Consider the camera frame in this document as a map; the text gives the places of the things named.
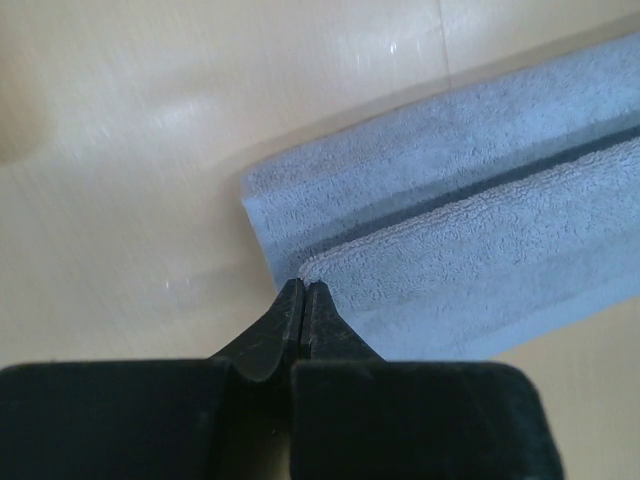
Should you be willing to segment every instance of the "towel fold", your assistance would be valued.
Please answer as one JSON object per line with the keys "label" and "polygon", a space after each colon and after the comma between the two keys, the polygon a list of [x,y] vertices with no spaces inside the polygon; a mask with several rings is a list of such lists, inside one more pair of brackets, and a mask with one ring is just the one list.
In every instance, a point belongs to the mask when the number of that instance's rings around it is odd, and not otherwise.
{"label": "towel fold", "polygon": [[389,359],[486,358],[640,293],[640,33],[414,104],[243,178],[276,285]]}
{"label": "towel fold", "polygon": [[300,277],[326,282],[385,358],[498,354],[640,294],[640,138],[336,247]]}

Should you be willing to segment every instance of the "beige table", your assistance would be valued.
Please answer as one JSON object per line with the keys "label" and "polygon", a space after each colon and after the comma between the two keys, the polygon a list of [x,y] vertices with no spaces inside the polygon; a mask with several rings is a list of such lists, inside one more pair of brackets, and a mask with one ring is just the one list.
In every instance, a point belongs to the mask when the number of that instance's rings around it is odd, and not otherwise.
{"label": "beige table", "polygon": [[[0,0],[0,365],[214,352],[274,293],[243,169],[634,30],[640,0]],[[639,317],[502,357],[569,478],[640,478]]]}

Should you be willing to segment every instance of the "clamp jaw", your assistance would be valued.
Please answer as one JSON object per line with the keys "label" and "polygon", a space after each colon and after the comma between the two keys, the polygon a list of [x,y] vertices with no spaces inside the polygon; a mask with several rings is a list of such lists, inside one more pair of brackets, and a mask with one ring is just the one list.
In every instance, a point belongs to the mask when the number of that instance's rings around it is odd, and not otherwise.
{"label": "clamp jaw", "polygon": [[385,362],[300,280],[209,359],[0,372],[0,478],[219,478],[234,419],[256,411],[290,424],[293,480],[563,478],[521,372]]}

